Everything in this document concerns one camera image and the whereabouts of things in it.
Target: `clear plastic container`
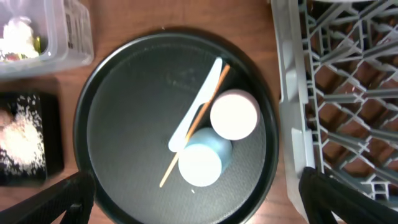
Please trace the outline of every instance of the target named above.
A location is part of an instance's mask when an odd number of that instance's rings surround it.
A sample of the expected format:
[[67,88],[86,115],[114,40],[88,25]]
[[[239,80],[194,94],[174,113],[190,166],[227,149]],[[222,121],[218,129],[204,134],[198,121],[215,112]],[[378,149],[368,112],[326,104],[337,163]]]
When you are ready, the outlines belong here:
[[12,17],[26,16],[42,53],[36,58],[0,63],[0,79],[33,77],[88,65],[93,38],[87,8],[77,0],[0,0],[0,34]]

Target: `white plastic knife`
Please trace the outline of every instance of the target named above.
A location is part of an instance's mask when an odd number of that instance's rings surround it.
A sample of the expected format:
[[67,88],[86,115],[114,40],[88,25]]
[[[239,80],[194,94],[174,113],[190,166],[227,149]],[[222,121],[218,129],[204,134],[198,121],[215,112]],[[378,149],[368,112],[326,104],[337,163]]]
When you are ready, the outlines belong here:
[[188,133],[189,127],[197,113],[200,105],[211,100],[214,91],[216,90],[218,80],[220,79],[221,69],[223,67],[223,59],[220,57],[216,58],[209,74],[203,82],[197,96],[195,97],[191,107],[181,120],[179,126],[174,131],[169,141],[169,149],[172,152],[177,152],[184,149],[186,142],[185,136]]

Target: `black round tray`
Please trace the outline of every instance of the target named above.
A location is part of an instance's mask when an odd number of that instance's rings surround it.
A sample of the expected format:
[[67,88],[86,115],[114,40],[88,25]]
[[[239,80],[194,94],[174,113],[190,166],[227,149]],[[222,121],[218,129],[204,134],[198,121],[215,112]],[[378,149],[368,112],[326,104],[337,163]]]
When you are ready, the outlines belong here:
[[[216,57],[231,65],[220,91],[240,88],[259,102],[262,120],[233,142],[233,161],[216,183],[194,187],[178,165],[159,182],[174,153],[167,143]],[[200,127],[209,126],[208,111]],[[277,123],[261,73],[234,45],[193,29],[145,35],[115,50],[91,74],[75,115],[80,170],[96,181],[96,203],[123,223],[243,223],[271,186]]]

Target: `plastic container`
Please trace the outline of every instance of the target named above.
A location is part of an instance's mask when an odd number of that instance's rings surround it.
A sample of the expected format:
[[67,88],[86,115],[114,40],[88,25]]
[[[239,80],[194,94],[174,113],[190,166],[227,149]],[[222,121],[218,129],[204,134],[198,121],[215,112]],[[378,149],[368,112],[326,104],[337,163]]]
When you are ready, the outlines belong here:
[[[398,210],[398,66],[391,59],[398,39],[389,23],[398,16],[396,2],[271,4],[290,201],[306,218],[299,180],[309,166]],[[331,48],[334,38],[345,40],[335,48],[343,50]]]
[[31,19],[42,53],[10,63],[0,63],[0,79],[32,77],[93,61],[90,16],[76,0],[0,0],[0,27],[12,17]]

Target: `knife handle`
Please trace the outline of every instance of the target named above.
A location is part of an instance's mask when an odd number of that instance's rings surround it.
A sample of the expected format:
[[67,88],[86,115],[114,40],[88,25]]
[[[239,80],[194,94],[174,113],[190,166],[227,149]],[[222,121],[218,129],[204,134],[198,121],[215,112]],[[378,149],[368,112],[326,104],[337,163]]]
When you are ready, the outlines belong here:
[[169,149],[172,152],[180,151],[185,147],[185,136],[188,133],[189,127],[191,126],[193,118],[195,117],[195,114],[197,113],[200,105],[200,99],[195,98],[191,107],[189,107],[188,112],[185,114],[184,118],[178,125],[178,128],[174,131],[169,141]]

